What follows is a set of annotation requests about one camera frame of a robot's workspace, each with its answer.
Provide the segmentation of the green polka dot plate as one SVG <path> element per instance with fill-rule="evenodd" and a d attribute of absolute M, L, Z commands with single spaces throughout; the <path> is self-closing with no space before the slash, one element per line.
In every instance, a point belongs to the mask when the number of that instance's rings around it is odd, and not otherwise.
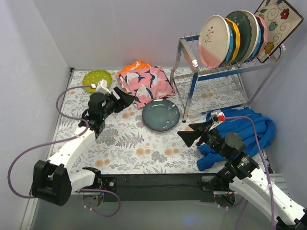
<path fill-rule="evenodd" d="M 83 80 L 82 80 L 82 84 L 83 86 L 85 85 L 90 85 L 90 84 L 97 84 L 101 79 L 104 79 L 107 81 L 107 87 L 108 89 L 110 88 L 111 84 L 112 84 L 112 76 L 111 74 L 106 71 L 106 70 L 93 70 L 90 71 L 89 73 L 87 73 Z M 85 89 L 89 92 L 89 93 L 95 93 L 95 90 L 91 89 L 91 87 L 85 87 Z"/>

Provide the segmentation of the cream and pink plate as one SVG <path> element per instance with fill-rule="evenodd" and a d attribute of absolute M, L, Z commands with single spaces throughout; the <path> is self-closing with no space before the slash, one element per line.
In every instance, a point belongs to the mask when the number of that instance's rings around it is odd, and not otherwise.
<path fill-rule="evenodd" d="M 199 55 L 208 69 L 220 66 L 230 46 L 230 32 L 226 20 L 213 15 L 204 23 L 199 35 Z"/>

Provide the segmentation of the blue polka dot plate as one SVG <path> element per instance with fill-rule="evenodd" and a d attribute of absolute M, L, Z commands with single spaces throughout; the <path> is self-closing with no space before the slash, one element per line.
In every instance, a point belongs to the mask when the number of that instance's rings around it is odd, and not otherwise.
<path fill-rule="evenodd" d="M 229 43 L 229 48 L 228 48 L 228 52 L 227 52 L 227 55 L 225 57 L 225 59 L 223 60 L 223 62 L 220 64 L 219 67 L 224 67 L 227 62 L 231 59 L 231 55 L 232 55 L 232 52 L 233 52 L 233 48 L 234 48 L 234 36 L 233 36 L 233 31 L 231 29 L 230 26 L 228 26 L 229 28 L 229 33 L 230 33 L 230 43 Z"/>

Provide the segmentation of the yellow polka dot plate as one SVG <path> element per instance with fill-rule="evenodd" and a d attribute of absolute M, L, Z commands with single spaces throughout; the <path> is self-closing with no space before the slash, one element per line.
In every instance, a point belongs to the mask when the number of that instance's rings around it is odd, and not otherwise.
<path fill-rule="evenodd" d="M 239 53 L 240 39 L 241 38 L 240 38 L 240 31 L 239 31 L 237 24 L 235 22 L 233 22 L 232 20 L 228 19 L 228 18 L 225 18 L 225 20 L 227 21 L 227 23 L 231 27 L 231 30 L 233 32 L 233 38 L 234 38 L 232 55 L 229 58 L 228 62 L 226 63 L 226 65 L 229 66 L 234 62 L 235 58 L 237 57 L 237 55 Z"/>

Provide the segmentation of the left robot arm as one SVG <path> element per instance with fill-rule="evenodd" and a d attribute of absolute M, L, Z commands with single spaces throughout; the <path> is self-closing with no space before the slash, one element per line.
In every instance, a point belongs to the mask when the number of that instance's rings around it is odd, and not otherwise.
<path fill-rule="evenodd" d="M 105 128 L 105 120 L 112 113 L 129 107 L 135 97 L 115 87 L 105 92 L 90 95 L 74 135 L 62 148 L 46 161 L 34 165 L 32 195 L 58 206 L 64 205 L 71 193 L 89 188 L 96 192 L 102 186 L 101 172 L 93 167 L 84 167 L 72 173 L 71 169 L 79 156 L 91 145 Z"/>

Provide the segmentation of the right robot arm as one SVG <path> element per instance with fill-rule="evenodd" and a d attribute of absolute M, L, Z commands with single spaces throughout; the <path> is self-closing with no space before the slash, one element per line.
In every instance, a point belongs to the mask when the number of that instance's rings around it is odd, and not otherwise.
<path fill-rule="evenodd" d="M 241 136 L 230 132 L 222 137 L 216 130 L 219 118 L 190 124 L 190 131 L 177 134 L 190 147 L 205 143 L 226 159 L 224 167 L 202 186 L 212 191 L 231 190 L 261 211 L 277 230 L 305 230 L 307 209 L 291 199 L 269 178 L 260 166 L 245 152 Z"/>

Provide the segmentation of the steel dish rack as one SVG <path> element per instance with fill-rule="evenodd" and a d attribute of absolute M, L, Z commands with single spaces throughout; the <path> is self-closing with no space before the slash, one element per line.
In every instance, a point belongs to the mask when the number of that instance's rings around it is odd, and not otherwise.
<path fill-rule="evenodd" d="M 189 118 L 209 114 L 214 110 L 249 107 L 285 56 L 285 46 L 280 45 L 266 60 L 258 58 L 247 63 L 209 69 L 203 66 L 198 55 L 199 35 L 184 36 L 178 40 L 175 65 L 170 81 L 183 106 L 182 122 Z M 268 69 L 254 93 L 247 93 L 243 77 Z"/>

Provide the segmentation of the light blue plate in rack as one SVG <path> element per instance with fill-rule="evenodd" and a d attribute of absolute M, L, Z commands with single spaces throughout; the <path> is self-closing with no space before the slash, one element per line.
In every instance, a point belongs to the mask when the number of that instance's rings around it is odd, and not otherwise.
<path fill-rule="evenodd" d="M 255 55 L 256 55 L 256 53 L 258 52 L 259 47 L 260 47 L 261 38 L 262 38 L 262 32 L 261 32 L 260 26 L 258 26 L 258 32 L 259 32 L 259 35 L 258 35 L 256 47 L 255 47 L 253 53 L 251 54 L 251 56 L 249 57 L 249 60 L 252 60 L 252 59 L 255 57 Z"/>

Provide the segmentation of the cream rimmed plate in rack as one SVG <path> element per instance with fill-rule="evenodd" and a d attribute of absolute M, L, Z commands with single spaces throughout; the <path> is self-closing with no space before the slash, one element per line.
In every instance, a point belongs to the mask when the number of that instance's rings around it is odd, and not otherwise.
<path fill-rule="evenodd" d="M 259 28 L 259 23 L 256 19 L 256 16 L 253 13 L 249 11 L 243 11 L 243 12 L 248 16 L 250 25 L 251 25 L 251 40 L 250 40 L 248 50 L 243 57 L 244 62 L 247 62 L 253 57 L 254 51 L 256 50 L 258 46 L 260 28 Z"/>

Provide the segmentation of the dark teal plate in rack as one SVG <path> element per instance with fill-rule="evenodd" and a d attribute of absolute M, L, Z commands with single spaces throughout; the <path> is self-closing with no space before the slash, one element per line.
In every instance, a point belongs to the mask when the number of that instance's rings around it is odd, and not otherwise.
<path fill-rule="evenodd" d="M 227 15 L 227 19 L 233 21 L 240 34 L 240 47 L 238 54 L 232 64 L 242 63 L 244 56 L 248 51 L 251 41 L 251 23 L 248 15 L 243 11 L 233 11 Z"/>

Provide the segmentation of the pink plate in rack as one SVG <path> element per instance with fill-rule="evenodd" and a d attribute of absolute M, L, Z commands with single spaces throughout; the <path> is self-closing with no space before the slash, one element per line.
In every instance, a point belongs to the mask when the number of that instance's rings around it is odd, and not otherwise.
<path fill-rule="evenodd" d="M 255 57 L 257 57 L 258 55 L 261 54 L 261 52 L 264 50 L 265 48 L 265 44 L 267 42 L 267 39 L 268 39 L 268 29 L 267 29 L 267 25 L 264 21 L 263 18 L 261 18 L 260 16 L 257 16 L 255 15 L 258 23 L 259 23 L 259 26 L 260 26 L 260 30 L 261 30 L 261 42 L 260 42 L 260 47 L 255 55 Z"/>

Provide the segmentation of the pink bird print cloth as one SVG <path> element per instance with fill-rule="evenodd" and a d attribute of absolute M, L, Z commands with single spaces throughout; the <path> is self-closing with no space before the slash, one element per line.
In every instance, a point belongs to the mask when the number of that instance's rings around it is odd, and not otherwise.
<path fill-rule="evenodd" d="M 175 90 L 161 66 L 134 69 L 119 73 L 122 87 L 135 97 L 134 103 L 141 109 L 146 104 L 175 94 Z"/>

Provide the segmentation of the orange cloth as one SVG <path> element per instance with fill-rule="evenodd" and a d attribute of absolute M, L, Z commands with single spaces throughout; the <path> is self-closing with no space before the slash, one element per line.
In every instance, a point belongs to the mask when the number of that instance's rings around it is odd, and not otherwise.
<path fill-rule="evenodd" d="M 135 61 L 132 65 L 125 66 L 121 71 L 117 73 L 117 77 L 119 78 L 120 74 L 126 71 L 135 70 L 135 69 L 144 69 L 150 68 L 151 65 L 149 63 L 144 63 L 141 60 Z"/>

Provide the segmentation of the dark teal plate on table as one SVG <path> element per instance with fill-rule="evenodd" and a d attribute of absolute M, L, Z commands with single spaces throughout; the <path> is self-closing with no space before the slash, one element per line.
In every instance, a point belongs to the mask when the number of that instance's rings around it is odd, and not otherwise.
<path fill-rule="evenodd" d="M 180 119 L 179 108 L 168 99 L 156 99 L 142 110 L 142 119 L 154 131 L 167 131 L 176 126 Z"/>

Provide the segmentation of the blue cloth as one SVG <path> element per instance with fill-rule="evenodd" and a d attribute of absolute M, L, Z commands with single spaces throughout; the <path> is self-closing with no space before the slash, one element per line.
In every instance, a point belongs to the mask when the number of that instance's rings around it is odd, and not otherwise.
<path fill-rule="evenodd" d="M 258 139 L 261 150 L 271 145 L 271 140 L 275 137 L 275 126 L 270 118 L 256 113 L 250 108 L 227 109 L 223 113 L 226 117 L 247 116 L 253 121 L 250 122 L 245 118 L 225 120 L 216 128 L 222 137 L 230 132 L 239 134 L 246 145 L 244 152 L 248 156 L 254 157 L 259 152 L 256 139 Z M 197 149 L 203 156 L 197 161 L 197 167 L 200 171 L 211 168 L 216 162 L 224 161 L 222 156 L 206 144 L 198 146 Z"/>

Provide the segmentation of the square floral plate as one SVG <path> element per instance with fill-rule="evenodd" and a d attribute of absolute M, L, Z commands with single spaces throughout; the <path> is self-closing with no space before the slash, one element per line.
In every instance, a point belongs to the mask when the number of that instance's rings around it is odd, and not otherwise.
<path fill-rule="evenodd" d="M 304 20 L 303 15 L 287 0 L 264 0 L 255 15 L 265 21 L 268 29 L 264 50 L 258 56 L 261 63 L 264 63 Z"/>

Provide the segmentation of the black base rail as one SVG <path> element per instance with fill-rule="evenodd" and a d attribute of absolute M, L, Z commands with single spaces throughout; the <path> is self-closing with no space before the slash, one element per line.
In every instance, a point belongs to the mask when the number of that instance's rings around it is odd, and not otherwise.
<path fill-rule="evenodd" d="M 91 187 L 114 192 L 121 201 L 216 201 L 222 206 L 234 205 L 234 192 L 206 187 L 214 176 L 213 173 L 102 174 L 98 176 L 98 185 Z"/>

